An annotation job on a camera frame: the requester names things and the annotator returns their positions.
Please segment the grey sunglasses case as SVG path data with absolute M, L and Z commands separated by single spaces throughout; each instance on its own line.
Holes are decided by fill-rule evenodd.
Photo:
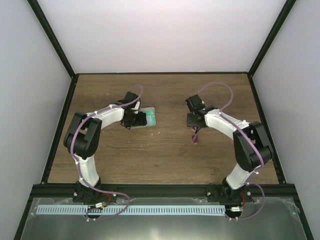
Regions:
M 146 126 L 132 127 L 132 129 L 154 127 L 157 124 L 157 122 L 156 122 L 156 111 L 155 111 L 154 107 L 145 107 L 145 108 L 139 109 L 138 111 L 146 113 L 146 115 L 147 115 L 146 116 L 147 125 Z

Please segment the pink sunglasses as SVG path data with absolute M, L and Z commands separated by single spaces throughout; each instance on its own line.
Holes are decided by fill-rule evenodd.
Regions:
M 199 142 L 199 137 L 198 137 L 198 134 L 199 134 L 199 133 L 195 134 L 196 128 L 197 128 L 197 127 L 192 127 L 192 128 L 191 128 L 192 131 L 193 131 L 193 135 L 191 136 L 191 142 L 192 142 L 193 144 L 195 144 L 195 145 L 197 145 L 198 142 Z

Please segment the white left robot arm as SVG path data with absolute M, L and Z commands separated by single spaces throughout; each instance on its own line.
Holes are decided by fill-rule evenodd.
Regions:
M 101 130 L 113 123 L 127 130 L 156 125 L 155 110 L 140 108 L 141 101 L 115 102 L 95 112 L 76 112 L 65 134 L 63 145 L 75 161 L 79 184 L 89 201 L 97 202 L 102 196 L 95 153 L 99 146 Z

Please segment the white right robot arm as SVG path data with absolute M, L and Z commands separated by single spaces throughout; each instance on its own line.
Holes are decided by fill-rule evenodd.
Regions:
M 260 122 L 239 120 L 210 106 L 190 107 L 186 123 L 194 129 L 193 141 L 203 128 L 215 129 L 233 140 L 236 164 L 219 187 L 220 194 L 229 202 L 236 200 L 252 175 L 274 157 L 274 150 Z

